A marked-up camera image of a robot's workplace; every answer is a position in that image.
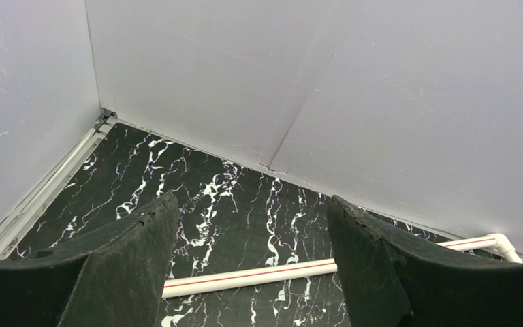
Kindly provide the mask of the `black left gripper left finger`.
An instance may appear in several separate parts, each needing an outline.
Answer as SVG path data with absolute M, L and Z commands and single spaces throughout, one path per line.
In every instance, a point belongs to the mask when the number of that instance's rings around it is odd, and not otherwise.
M 0 260 L 0 326 L 154 326 L 180 212 L 166 193 L 19 260 Z

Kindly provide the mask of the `white PVC pipe frame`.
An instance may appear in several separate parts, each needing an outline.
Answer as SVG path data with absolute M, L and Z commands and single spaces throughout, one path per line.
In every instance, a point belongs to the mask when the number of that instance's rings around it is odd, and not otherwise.
M 504 234 L 487 234 L 482 237 L 468 238 L 462 240 L 452 240 L 439 243 L 440 246 L 455 251 L 473 251 L 478 249 L 491 249 L 495 254 L 509 262 L 523 264 L 516 252 L 516 248 L 511 244 Z M 223 290 L 236 289 L 240 287 L 262 285 L 291 279 L 314 277 L 336 273 L 337 264 L 333 258 L 315 260 L 310 262 L 286 264 L 280 266 L 270 266 L 265 268 L 255 268 L 248 270 L 237 270 L 232 272 L 215 273 L 196 277 L 179 279 L 168 279 L 163 287 L 162 298 L 174 298 L 216 292 Z

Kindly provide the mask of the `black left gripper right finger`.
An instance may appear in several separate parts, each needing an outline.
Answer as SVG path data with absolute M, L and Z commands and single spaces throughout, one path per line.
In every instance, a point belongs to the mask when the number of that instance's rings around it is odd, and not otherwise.
M 352 326 L 523 326 L 523 264 L 442 247 L 338 196 L 326 216 Z

